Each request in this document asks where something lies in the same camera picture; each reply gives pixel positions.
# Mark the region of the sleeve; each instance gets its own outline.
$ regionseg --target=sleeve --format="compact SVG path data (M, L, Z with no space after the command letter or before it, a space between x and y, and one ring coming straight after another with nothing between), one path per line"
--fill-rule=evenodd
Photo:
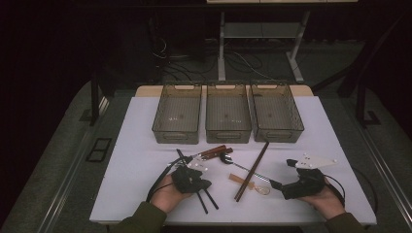
M366 230L351 213L345 213L326 222L329 233L363 233Z
M111 233L158 233L165 220L165 212L150 203L142 202L134 215L117 224Z

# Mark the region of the table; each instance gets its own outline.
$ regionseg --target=table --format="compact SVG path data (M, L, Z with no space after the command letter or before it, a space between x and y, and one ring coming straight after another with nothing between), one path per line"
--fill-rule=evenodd
M286 159L300 159L303 154L317 155L338 160L337 165L321 168L321 171L339 180L346 191L346 209L362 224L376 224L376 216L341 149L336 135L327 119L319 98L313 96L305 85L292 85L295 102L305 130L296 144L271 143L262 158L257 172L283 184L297 181L294 168L288 167ZM178 157L176 149L183 154L196 154L219 145L207 144L205 140L205 101L199 126L198 145L161 145L155 141L152 124L161 86L141 86L132 98L120 130L106 174L100 186L90 220L102 224L117 223L131 216L167 163ZM251 168L264 143L251 140L248 144L226 145L233 148L234 162ZM308 204L298 200L285 200L282 193L272 189L263 196L253 190L245 190L239 202L234 196L240 187L228 179L233 173L245 178L246 171L234 165L225 165L217 158L205 162L209 170L202 176L212 182L209 192L219 205L215 210L204 192L200 192L209 210L206 215L193 195L168 215L169 225L304 225L323 222L322 217ZM256 177L256 184L267 183Z

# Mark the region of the person's left hand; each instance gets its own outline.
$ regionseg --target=person's left hand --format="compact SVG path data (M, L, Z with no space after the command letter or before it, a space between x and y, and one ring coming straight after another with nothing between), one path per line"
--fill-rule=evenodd
M161 189L154 193L151 203L167 214L173 211L181 201L191 196L191 193L181 193L176 188L170 174L164 177L157 188L160 187Z

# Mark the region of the white table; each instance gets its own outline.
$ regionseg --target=white table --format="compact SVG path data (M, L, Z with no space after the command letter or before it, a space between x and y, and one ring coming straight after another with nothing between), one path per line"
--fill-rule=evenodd
M198 145L165 145L155 141L152 124L158 97L134 97L127 110L110 163L96 198L90 220L102 224L117 223L133 215L166 165L178 158L176 149L190 155L219 145L206 143L205 107L203 98ZM373 213L351 166L341 149L318 97L299 96L295 102L305 126L296 144L271 143L257 167L257 172L282 184L297 181L294 168L286 160L298 160L304 153L337 159L338 164L321 171L339 180L346 191L346 209L362 224L376 224ZM264 143L256 143L253 134L249 144L226 145L233 148L233 161L251 168ZM202 179L212 182L209 192L219 205L216 210L201 191L209 214L206 215L196 195L182 202L168 215L166 224L184 225L304 225L324 221L308 204L285 200L271 189L263 196L246 189L239 202L234 196L240 187L228 179L230 173L245 178L247 172L234 165L225 165L218 158L205 163L209 171ZM256 184L269 185L256 177Z

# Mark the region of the dark wooden stick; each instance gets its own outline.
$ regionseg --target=dark wooden stick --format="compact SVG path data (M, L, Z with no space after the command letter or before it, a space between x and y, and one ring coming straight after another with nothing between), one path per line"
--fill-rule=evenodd
M255 170L257 169L258 164L260 163L261 159L263 158L263 155L266 152L266 149L267 149L268 146L269 146L269 142L266 142L266 144L264 145L264 147L261 150L260 154L258 155L254 166L252 167L251 171L249 171L248 176L243 181L242 186L240 186L240 188L239 188L239 191L237 191L236 196L234 197L234 199L236 199L236 202L239 202L240 198L242 197L243 192L245 191L246 187L248 186L248 183L251 180L251 177L254 174Z

